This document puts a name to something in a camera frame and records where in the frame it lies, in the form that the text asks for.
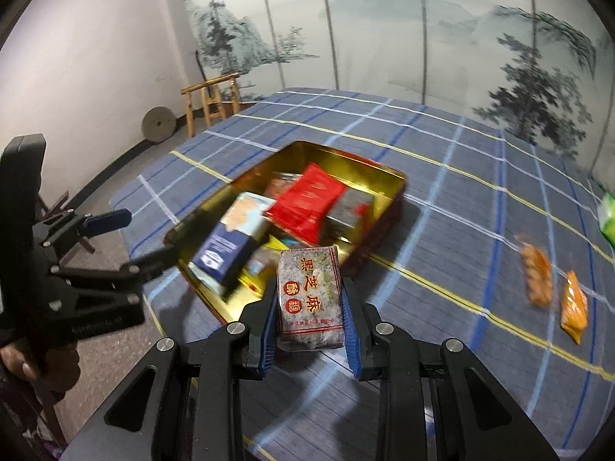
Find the wooden chair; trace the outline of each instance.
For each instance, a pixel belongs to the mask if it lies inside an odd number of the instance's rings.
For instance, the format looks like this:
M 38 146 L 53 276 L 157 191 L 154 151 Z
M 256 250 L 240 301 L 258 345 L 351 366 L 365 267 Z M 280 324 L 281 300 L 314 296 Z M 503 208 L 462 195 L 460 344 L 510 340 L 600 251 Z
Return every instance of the wooden chair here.
M 186 124 L 188 125 L 188 136 L 190 138 L 194 137 L 192 93 L 195 91 L 200 92 L 205 124 L 208 128 L 210 128 L 212 118 L 226 119 L 226 113 L 224 112 L 224 105 L 222 103 L 222 95 L 220 95 L 220 88 L 218 86 L 220 83 L 225 81 L 229 82 L 233 114 L 237 114 L 239 112 L 240 98 L 239 89 L 237 88 L 236 82 L 237 78 L 239 78 L 239 73 L 233 72 L 223 76 L 218 76 L 217 78 L 212 78 L 211 80 L 203 81 L 202 83 L 197 83 L 196 85 L 189 86 L 181 91 L 186 103 Z M 217 104 L 218 106 L 218 110 L 214 113 L 211 113 L 209 110 L 209 106 L 211 106 L 211 104 Z
M 42 200 L 41 195 L 36 196 L 36 221 L 42 222 L 51 218 L 52 216 L 60 214 L 64 211 L 64 205 L 68 201 L 68 191 L 60 196 L 60 198 L 51 206 L 47 206 L 45 201 Z M 85 237 L 79 238 L 79 244 L 84 247 L 84 249 L 92 254 L 96 251 L 96 248 L 91 245 L 90 241 L 88 241 Z

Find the plaid tablecloth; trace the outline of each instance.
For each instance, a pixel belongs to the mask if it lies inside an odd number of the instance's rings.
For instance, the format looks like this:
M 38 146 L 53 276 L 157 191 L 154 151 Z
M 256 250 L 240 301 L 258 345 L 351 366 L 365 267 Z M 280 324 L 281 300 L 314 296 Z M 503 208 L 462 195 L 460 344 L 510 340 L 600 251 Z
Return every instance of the plaid tablecloth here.
M 465 341 L 527 411 L 562 458 L 577 457 L 615 398 L 613 252 L 597 225 L 602 191 L 573 163 L 500 129 L 395 99 L 291 88 L 187 141 L 112 199 L 133 221 L 131 257 L 158 247 L 168 229 L 226 181 L 293 141 L 359 154 L 408 176 L 413 207 L 356 278 L 382 318 L 415 338 Z M 577 346 L 559 327 L 559 303 L 530 307 L 517 238 L 543 247 L 555 293 L 574 269 L 588 295 Z M 177 269 L 146 287 L 171 337 L 206 337 L 219 322 Z M 374 457 L 377 387 L 351 378 L 343 348 L 277 363 L 242 384 L 244 432 L 262 459 Z M 431 411 L 426 408 L 426 416 Z

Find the wall baseboard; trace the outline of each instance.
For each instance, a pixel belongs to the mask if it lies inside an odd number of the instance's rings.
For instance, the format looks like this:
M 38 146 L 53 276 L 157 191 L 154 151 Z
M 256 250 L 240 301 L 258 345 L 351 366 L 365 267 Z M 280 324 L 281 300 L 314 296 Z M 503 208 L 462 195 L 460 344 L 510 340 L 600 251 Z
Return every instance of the wall baseboard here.
M 240 110 L 247 109 L 248 107 L 253 106 L 255 103 L 242 103 L 240 106 Z M 223 103 L 224 110 L 226 111 L 227 118 L 233 115 L 233 106 L 231 103 Z M 203 118 L 203 109 L 194 109 L 193 116 L 195 118 Z M 175 122 L 175 131 L 186 125 L 186 115 L 182 115 L 177 118 Z M 96 189 L 98 189 L 103 183 L 105 183 L 110 177 L 115 175 L 120 169 L 122 169 L 126 164 L 130 163 L 134 158 L 138 155 L 142 154 L 150 147 L 155 146 L 156 143 L 142 140 L 138 144 L 133 147 L 130 147 L 124 154 L 122 154 L 119 158 L 117 158 L 113 163 L 107 166 L 103 171 L 101 171 L 98 175 L 96 175 L 92 180 L 90 180 L 77 194 L 75 194 L 66 204 L 65 209 L 77 209 L 78 206 L 84 203 L 84 201 L 90 197 Z

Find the snack package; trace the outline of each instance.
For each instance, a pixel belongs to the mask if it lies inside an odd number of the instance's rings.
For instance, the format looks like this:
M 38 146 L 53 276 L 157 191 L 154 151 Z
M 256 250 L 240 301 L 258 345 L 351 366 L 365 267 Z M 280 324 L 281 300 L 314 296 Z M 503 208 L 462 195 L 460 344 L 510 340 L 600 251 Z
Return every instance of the snack package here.
M 572 270 L 568 272 L 564 286 L 560 326 L 580 345 L 580 337 L 587 327 L 587 297 L 580 290 L 579 281 Z
M 551 263 L 545 253 L 528 243 L 524 243 L 521 256 L 524 259 L 530 303 L 538 307 L 548 307 L 553 297 Z
M 598 224 L 604 237 L 615 247 L 615 200 L 608 192 L 598 206 Z
M 264 195 L 271 199 L 278 199 L 299 178 L 301 178 L 299 173 L 281 173 L 276 171 Z
M 199 247 L 188 267 L 207 288 L 222 296 L 258 246 L 269 226 L 263 211 L 275 201 L 242 192 Z
M 349 187 L 327 213 L 327 235 L 357 244 L 370 228 L 373 216 L 373 195 Z
M 292 184 L 265 212 L 276 226 L 309 246 L 321 242 L 322 222 L 346 186 L 310 163 L 299 180 Z
M 280 262 L 280 253 L 284 249 L 288 249 L 288 247 L 282 241 L 270 235 L 269 241 L 252 253 L 239 274 L 239 282 L 262 297 L 267 286 L 267 280 L 270 276 L 276 274 Z
M 335 246 L 282 251 L 278 299 L 281 350 L 299 352 L 344 345 L 341 280 Z

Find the wooden stool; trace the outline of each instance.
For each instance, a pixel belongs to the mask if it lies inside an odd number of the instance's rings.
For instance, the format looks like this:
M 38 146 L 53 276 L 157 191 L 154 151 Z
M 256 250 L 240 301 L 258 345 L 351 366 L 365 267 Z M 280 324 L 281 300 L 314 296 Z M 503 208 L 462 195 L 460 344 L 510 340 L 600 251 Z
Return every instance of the wooden stool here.
M 226 112 L 224 111 L 224 105 L 222 103 L 222 95 L 220 94 L 220 88 L 218 86 L 220 83 L 225 81 L 229 82 L 233 114 L 237 114 L 239 112 L 239 89 L 237 88 L 237 82 L 235 81 L 238 77 L 239 73 L 233 72 L 223 76 L 218 76 L 217 78 L 212 78 L 211 80 L 203 81 L 202 83 L 197 83 L 196 85 L 189 86 L 181 91 L 186 103 L 186 124 L 188 125 L 188 136 L 190 138 L 194 137 L 192 93 L 194 91 L 199 91 L 201 93 L 201 103 L 203 104 L 205 124 L 208 128 L 211 128 L 212 118 L 226 119 Z M 211 113 L 209 111 L 209 106 L 211 106 L 211 104 L 217 104 L 217 112 Z

